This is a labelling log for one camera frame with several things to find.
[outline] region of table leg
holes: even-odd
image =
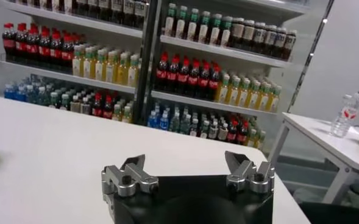
[[[288,136],[289,128],[285,125],[285,121],[282,122],[281,127],[279,128],[277,138],[275,139],[274,145],[269,154],[268,161],[275,165],[277,163],[277,159],[279,153],[281,152],[283,143],[285,143],[286,137]]]
[[[340,204],[356,177],[357,173],[350,167],[340,167],[322,202],[326,204]]]

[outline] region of white table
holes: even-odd
[[[0,98],[0,224],[110,224],[101,170],[145,153],[151,175],[229,173],[224,152],[256,149]],[[275,178],[273,223],[309,223]]]
[[[323,203],[340,203],[359,173],[359,132],[350,128],[344,138],[329,134],[331,122],[283,113],[282,126],[271,149],[268,160],[275,164],[290,130],[296,130],[317,143],[321,153],[338,166],[339,171],[332,181]]]

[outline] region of shelf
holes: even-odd
[[[84,27],[89,27],[89,28],[93,28],[93,29],[109,31],[109,32],[113,32],[113,33],[119,33],[119,34],[131,36],[131,37],[141,38],[143,36],[143,32],[141,30],[123,27],[121,25],[117,25],[114,23],[108,23],[105,21],[98,21],[98,20],[93,20],[93,19],[89,19],[89,18],[83,18],[83,17],[77,16],[77,15],[73,16],[73,15],[67,15],[67,14],[63,14],[63,13],[52,12],[52,11],[48,11],[45,9],[38,9],[35,7],[22,5],[19,3],[8,2],[5,0],[2,0],[2,4],[3,4],[3,7],[6,9],[9,9],[9,10],[12,10],[15,12],[20,12],[23,14],[27,14],[30,16],[39,16],[42,18],[53,19],[56,21],[66,22],[66,23],[70,23],[70,24],[76,24],[78,26],[84,26]]]
[[[59,80],[79,83],[79,84],[88,85],[88,86],[95,86],[95,87],[103,88],[103,89],[115,90],[115,91],[119,91],[122,93],[132,93],[132,94],[135,93],[134,87],[122,86],[122,85],[118,85],[118,84],[114,84],[114,83],[102,82],[102,81],[93,80],[93,79],[86,79],[86,78],[82,78],[82,77],[78,77],[78,76],[73,76],[70,74],[64,74],[61,72],[49,71],[49,70],[45,70],[45,69],[14,64],[11,62],[6,62],[6,61],[0,61],[0,68],[9,70],[10,71],[9,73],[15,72],[15,73],[19,73],[19,74],[24,74],[24,73],[35,74],[35,75],[40,75],[40,76],[53,78],[53,79],[59,79]]]
[[[180,47],[185,47],[185,48],[189,48],[189,49],[195,49],[195,50],[199,50],[199,51],[209,52],[212,54],[218,54],[218,55],[223,55],[223,56],[232,57],[232,58],[238,58],[238,59],[242,59],[242,60],[246,60],[246,61],[252,61],[252,62],[260,63],[263,65],[270,65],[270,66],[276,67],[276,68],[287,68],[287,67],[291,66],[291,63],[289,63],[287,61],[282,61],[282,60],[278,60],[278,59],[274,59],[274,58],[265,57],[263,55],[255,54],[255,53],[248,52],[248,51],[242,51],[242,50],[227,48],[227,47],[211,46],[208,44],[202,44],[202,43],[198,43],[198,42],[194,42],[194,41],[183,40],[180,38],[174,38],[174,37],[169,37],[169,36],[165,36],[165,35],[160,36],[160,42],[165,43],[165,44],[171,44],[171,45],[176,45],[176,46],[180,46]]]
[[[247,109],[247,108],[243,108],[243,107],[236,107],[236,106],[226,105],[226,104],[222,104],[222,103],[216,103],[216,102],[194,99],[194,98],[185,97],[185,96],[179,96],[179,95],[170,94],[170,93],[163,93],[163,92],[154,91],[154,90],[151,91],[151,96],[156,99],[170,100],[170,101],[174,101],[174,102],[178,102],[178,103],[187,103],[187,104],[195,105],[195,106],[199,106],[199,107],[212,108],[212,109],[216,109],[216,110],[229,111],[229,112],[233,112],[233,113],[247,114],[247,115],[251,115],[251,116],[264,116],[264,115],[275,116],[275,115],[277,115],[275,113],[259,111],[259,110],[252,110],[252,109]]]

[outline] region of bottle label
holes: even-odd
[[[237,97],[238,97],[238,91],[233,89],[232,92],[230,93],[229,105],[235,105]]]
[[[277,47],[283,47],[283,44],[285,44],[285,40],[286,40],[286,34],[278,33],[277,36],[275,37],[274,45]]]
[[[230,36],[229,30],[224,30],[222,32],[221,44],[220,44],[221,46],[226,47],[228,45],[229,36]]]
[[[72,74],[76,76],[80,76],[80,61],[79,59],[72,60]]]
[[[51,49],[51,57],[52,58],[61,58],[62,52],[60,50]]]
[[[124,13],[133,15],[135,13],[135,2],[132,0],[124,1]]]
[[[252,37],[254,37],[254,31],[255,31],[255,28],[253,28],[252,26],[246,26],[244,28],[244,36],[243,36],[243,38],[245,40],[252,40]]]
[[[239,107],[244,107],[244,103],[246,102],[247,95],[248,95],[247,92],[241,92],[240,98],[239,98],[239,103],[238,103]]]
[[[106,82],[113,82],[113,66],[106,65]]]
[[[108,2],[109,0],[99,0],[99,7],[108,9]]]
[[[146,14],[147,14],[146,4],[143,2],[136,2],[135,3],[135,15],[145,17]]]
[[[104,70],[104,66],[102,63],[96,63],[95,65],[95,79],[102,81],[102,72]]]
[[[26,43],[15,42],[15,48],[16,48],[18,51],[26,51]]]
[[[157,70],[156,71],[156,77],[160,78],[160,79],[165,79],[167,76],[167,72],[166,71],[161,71],[161,70]]]
[[[112,0],[112,10],[117,12],[123,11],[123,0]]]
[[[187,32],[187,39],[194,41],[194,36],[196,34],[197,24],[196,23],[189,23],[189,29]]]
[[[255,104],[256,104],[256,102],[257,102],[257,100],[258,100],[258,94],[253,93],[253,94],[251,95],[249,108],[254,109],[254,108],[255,108]]]
[[[221,88],[220,96],[218,97],[218,102],[224,103],[226,97],[227,97],[227,88]]]
[[[208,26],[207,25],[201,25],[199,29],[199,37],[198,42],[199,43],[206,43],[206,34],[208,32]]]
[[[210,44],[216,45],[217,44],[217,38],[218,34],[220,33],[220,29],[217,27],[212,28],[211,35],[210,35]]]
[[[174,18],[167,17],[166,18],[166,27],[165,27],[165,35],[172,36],[172,25],[174,24]]]
[[[232,35],[235,37],[243,36],[244,26],[242,24],[233,24]]]
[[[176,38],[182,38],[183,37],[184,28],[185,28],[185,21],[182,20],[182,19],[178,20],[177,30],[176,30],[176,33],[175,33]]]
[[[293,48],[294,42],[296,41],[296,37],[294,36],[286,36],[286,43],[284,45],[285,49],[291,50]]]

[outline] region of plastic water bottle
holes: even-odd
[[[358,113],[359,107],[359,93],[355,93],[353,96],[344,95],[344,106],[339,112],[338,116],[332,122],[331,134],[340,138],[343,138],[349,132],[352,121],[355,119]]]

